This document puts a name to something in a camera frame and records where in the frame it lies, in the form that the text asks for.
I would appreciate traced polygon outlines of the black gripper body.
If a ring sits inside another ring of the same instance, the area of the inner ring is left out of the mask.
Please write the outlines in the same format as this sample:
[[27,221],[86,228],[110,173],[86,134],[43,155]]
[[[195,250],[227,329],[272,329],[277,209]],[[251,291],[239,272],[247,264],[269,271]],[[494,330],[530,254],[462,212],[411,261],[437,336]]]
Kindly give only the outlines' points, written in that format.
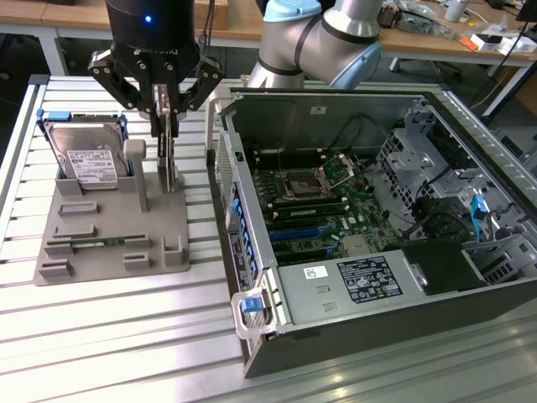
[[107,1],[112,53],[126,71],[152,84],[182,82],[200,61],[192,1]]

